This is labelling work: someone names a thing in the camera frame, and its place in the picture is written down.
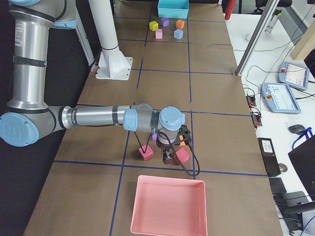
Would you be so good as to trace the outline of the light blue block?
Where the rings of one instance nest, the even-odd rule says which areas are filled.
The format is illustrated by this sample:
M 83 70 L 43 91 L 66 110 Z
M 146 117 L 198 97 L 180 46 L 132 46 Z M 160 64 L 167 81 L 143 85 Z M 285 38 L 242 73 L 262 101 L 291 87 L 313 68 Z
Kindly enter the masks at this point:
M 183 38 L 183 36 L 184 36 L 184 31 L 183 30 L 181 30 L 181 29 L 174 30 L 174 34 L 173 34 L 174 38 L 181 39 L 181 38 Z

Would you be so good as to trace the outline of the left magenta block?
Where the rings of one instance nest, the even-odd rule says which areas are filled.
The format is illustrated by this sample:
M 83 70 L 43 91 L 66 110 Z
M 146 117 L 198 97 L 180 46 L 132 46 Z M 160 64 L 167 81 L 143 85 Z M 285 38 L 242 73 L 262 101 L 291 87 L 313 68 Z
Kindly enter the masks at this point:
M 138 151 L 144 161 L 149 160 L 154 155 L 154 152 L 149 145 L 143 145 L 138 149 Z

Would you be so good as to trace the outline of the orange block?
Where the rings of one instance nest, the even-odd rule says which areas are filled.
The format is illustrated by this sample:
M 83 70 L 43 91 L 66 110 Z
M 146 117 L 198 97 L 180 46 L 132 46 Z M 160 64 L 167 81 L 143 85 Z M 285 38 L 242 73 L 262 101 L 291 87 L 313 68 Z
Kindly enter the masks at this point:
M 179 136 L 179 145 L 180 146 L 185 146 L 186 145 L 186 143 L 185 143 L 185 137 L 183 136 L 183 135 L 180 135 Z
M 185 21 L 184 20 L 177 20 L 177 22 L 176 22 L 176 29 L 180 29 L 180 30 L 182 30 L 183 28 L 184 28 L 184 26 L 185 26 Z

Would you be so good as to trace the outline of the near purple block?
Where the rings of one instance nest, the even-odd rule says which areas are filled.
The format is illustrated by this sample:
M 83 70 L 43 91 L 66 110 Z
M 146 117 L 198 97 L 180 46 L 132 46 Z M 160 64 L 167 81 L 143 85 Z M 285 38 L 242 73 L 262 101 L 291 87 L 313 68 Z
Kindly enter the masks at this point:
M 157 140 L 157 134 L 152 135 L 152 141 L 155 142 Z

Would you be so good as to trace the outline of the lower orange connector box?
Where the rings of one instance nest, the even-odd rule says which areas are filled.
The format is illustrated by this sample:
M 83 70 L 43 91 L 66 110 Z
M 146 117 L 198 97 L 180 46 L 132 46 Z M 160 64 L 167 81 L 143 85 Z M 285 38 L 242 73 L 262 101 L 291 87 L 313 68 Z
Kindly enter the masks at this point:
M 262 127 L 261 112 L 251 110 L 251 118 L 255 128 Z

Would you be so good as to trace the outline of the orange connector box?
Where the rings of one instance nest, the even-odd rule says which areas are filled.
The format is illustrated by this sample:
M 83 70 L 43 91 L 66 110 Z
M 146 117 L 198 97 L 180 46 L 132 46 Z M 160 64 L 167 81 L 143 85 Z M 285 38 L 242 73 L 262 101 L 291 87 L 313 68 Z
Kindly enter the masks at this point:
M 262 127 L 261 112 L 251 110 L 251 118 L 255 128 Z
M 249 108 L 254 108 L 256 107 L 256 98 L 255 95 L 247 95 L 246 100 L 248 103 Z

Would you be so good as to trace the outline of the black rectangular box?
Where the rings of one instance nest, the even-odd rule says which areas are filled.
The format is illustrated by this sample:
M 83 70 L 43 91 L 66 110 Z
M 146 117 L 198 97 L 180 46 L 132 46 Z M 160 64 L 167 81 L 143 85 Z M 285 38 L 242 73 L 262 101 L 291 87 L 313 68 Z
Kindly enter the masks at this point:
M 257 138 L 263 163 L 268 177 L 276 177 L 281 174 L 276 154 L 270 138 Z

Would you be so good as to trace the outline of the pink block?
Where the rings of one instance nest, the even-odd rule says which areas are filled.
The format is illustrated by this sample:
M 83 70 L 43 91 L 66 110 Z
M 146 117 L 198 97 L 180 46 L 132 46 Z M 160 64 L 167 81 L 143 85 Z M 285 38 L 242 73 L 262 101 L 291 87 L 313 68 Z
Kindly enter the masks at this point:
M 163 39 L 163 30 L 162 29 L 157 29 L 155 31 L 155 39 Z

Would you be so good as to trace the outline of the teach pendant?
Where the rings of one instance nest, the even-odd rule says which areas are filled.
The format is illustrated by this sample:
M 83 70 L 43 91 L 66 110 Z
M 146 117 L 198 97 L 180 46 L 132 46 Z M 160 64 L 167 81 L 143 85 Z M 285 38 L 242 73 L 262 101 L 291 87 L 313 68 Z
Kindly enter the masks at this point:
M 267 107 L 274 113 L 301 113 L 291 88 L 287 84 L 263 83 L 261 85 L 261 95 Z
M 278 80 L 281 83 L 305 91 L 308 88 L 310 70 L 291 62 L 283 62 L 279 67 Z

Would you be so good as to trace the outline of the far orange block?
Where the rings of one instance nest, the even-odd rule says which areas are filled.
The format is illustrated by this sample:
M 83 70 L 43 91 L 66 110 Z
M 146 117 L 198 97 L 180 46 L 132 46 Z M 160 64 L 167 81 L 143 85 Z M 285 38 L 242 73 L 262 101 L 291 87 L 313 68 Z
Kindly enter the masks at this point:
M 177 20 L 177 22 L 176 22 L 176 29 L 180 29 L 180 30 L 182 30 L 183 28 L 184 28 L 184 26 L 185 26 L 185 21 L 184 20 Z

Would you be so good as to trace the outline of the far purple block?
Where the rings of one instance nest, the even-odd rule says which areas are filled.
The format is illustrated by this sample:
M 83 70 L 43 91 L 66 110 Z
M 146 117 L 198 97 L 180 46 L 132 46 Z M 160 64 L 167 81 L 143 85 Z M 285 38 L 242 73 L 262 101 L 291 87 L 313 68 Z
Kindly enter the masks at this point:
M 163 28 L 169 26 L 169 19 L 168 19 L 168 18 L 161 18 L 161 20 L 160 20 L 160 25 L 161 25 Z

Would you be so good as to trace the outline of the black computer mouse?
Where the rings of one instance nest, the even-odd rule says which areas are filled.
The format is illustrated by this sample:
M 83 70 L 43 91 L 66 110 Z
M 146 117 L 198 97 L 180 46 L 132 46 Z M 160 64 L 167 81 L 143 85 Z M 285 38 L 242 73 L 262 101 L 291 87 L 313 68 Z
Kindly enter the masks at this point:
M 288 128 L 289 132 L 296 135 L 302 135 L 305 132 L 305 127 L 300 124 L 292 125 Z

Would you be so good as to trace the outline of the teal bin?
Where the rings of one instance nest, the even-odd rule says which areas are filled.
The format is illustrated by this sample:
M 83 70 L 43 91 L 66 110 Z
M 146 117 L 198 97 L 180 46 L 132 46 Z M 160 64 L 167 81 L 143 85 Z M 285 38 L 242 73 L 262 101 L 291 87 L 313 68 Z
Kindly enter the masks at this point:
M 160 18 L 186 19 L 189 12 L 189 1 L 159 0 L 157 10 Z

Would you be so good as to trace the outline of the cardboard panel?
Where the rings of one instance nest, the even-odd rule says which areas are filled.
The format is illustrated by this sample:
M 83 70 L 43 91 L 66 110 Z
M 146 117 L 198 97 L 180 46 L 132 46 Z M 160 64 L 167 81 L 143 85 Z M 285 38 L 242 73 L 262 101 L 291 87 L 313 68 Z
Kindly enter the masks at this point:
M 308 27 L 302 38 L 290 53 L 294 60 L 304 60 L 315 48 L 315 22 Z

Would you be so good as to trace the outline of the clear water bottle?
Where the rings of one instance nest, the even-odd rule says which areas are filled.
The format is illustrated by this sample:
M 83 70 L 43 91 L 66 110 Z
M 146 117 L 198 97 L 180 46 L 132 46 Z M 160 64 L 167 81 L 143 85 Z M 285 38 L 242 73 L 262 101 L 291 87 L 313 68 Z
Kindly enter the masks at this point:
M 278 21 L 279 17 L 281 16 L 281 14 L 282 14 L 281 9 L 275 9 L 268 25 L 266 26 L 266 28 L 264 30 L 265 33 L 271 33 L 272 32 L 272 30 L 273 30 L 276 22 Z

